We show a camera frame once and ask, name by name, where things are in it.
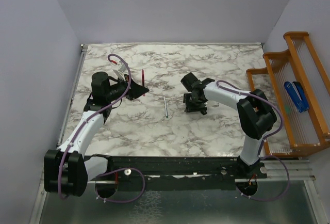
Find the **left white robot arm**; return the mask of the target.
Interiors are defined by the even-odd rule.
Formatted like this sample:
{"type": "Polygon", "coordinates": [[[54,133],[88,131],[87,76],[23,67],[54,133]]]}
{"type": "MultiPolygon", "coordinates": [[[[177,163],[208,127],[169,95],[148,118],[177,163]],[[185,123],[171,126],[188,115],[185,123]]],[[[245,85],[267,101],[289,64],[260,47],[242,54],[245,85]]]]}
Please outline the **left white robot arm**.
{"type": "Polygon", "coordinates": [[[80,197],[97,176],[103,180],[113,176],[114,167],[104,157],[85,159],[87,148],[109,118],[113,104],[123,98],[135,100],[149,91],[128,74],[114,79],[106,72],[92,75],[91,89],[78,126],[58,149],[48,150],[44,157],[45,190],[58,193],[61,199],[80,197]]]}

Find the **wooden rack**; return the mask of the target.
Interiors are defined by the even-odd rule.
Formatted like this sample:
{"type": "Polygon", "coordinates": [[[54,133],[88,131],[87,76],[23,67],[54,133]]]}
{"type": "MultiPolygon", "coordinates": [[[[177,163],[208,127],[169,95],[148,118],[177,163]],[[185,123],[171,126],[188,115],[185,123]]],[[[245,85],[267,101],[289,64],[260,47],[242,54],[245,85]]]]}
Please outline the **wooden rack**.
{"type": "Polygon", "coordinates": [[[254,89],[254,75],[269,77],[284,117],[284,132],[265,142],[265,153],[310,156],[329,148],[329,77],[308,32],[289,31],[284,39],[288,48],[264,53],[266,67],[248,69],[247,79],[254,89]]]}

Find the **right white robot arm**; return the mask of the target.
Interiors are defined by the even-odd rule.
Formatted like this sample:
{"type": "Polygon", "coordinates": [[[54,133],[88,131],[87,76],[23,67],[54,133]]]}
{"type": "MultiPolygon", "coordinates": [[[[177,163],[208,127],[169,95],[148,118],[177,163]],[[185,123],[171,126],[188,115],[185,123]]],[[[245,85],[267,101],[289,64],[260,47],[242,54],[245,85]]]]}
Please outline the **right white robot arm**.
{"type": "Polygon", "coordinates": [[[263,141],[277,121],[276,108],[267,100],[263,91],[244,91],[233,84],[206,78],[199,80],[193,73],[186,74],[180,81],[188,91],[184,94],[185,112],[207,114],[206,103],[214,101],[238,112],[245,133],[243,149],[237,161],[237,172],[242,178],[255,173],[260,161],[263,141]]]}

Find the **white pen green tip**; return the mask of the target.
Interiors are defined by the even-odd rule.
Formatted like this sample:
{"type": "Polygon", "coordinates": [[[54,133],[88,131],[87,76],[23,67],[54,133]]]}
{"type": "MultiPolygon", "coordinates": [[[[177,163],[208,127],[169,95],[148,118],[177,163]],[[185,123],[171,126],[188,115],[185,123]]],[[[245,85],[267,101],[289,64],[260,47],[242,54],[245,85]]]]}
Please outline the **white pen green tip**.
{"type": "Polygon", "coordinates": [[[163,96],[163,101],[164,101],[164,113],[165,113],[165,117],[168,118],[169,117],[169,112],[168,112],[168,105],[167,105],[167,101],[165,96],[163,96]]]}

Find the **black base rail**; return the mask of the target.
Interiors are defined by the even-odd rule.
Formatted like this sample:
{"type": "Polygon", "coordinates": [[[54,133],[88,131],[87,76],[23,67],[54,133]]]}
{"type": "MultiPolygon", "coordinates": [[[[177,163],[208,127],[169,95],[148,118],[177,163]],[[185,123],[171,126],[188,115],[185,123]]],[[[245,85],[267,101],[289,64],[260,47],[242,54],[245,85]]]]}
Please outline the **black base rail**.
{"type": "Polygon", "coordinates": [[[94,178],[105,190],[235,190],[236,182],[265,179],[262,162],[245,166],[236,157],[109,156],[107,175],[94,178]]]}

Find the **blue stapler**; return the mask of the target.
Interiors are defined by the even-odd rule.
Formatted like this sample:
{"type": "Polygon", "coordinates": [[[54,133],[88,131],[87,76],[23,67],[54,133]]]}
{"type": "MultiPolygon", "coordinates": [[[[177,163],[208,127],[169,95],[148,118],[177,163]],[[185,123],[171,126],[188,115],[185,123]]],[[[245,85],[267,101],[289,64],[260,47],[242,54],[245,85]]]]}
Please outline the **blue stapler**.
{"type": "Polygon", "coordinates": [[[291,83],[286,81],[284,82],[284,88],[286,89],[299,113],[303,113],[309,110],[307,97],[300,82],[295,81],[291,83]]]}

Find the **red ink pen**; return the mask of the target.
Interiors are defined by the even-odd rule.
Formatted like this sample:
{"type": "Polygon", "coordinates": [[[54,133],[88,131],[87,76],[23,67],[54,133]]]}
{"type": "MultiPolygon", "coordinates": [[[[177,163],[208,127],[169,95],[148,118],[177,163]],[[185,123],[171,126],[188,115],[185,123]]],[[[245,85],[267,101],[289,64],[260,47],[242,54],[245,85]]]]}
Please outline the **red ink pen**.
{"type": "Polygon", "coordinates": [[[142,86],[145,87],[145,71],[144,71],[144,69],[141,70],[141,78],[142,78],[142,86]]]}

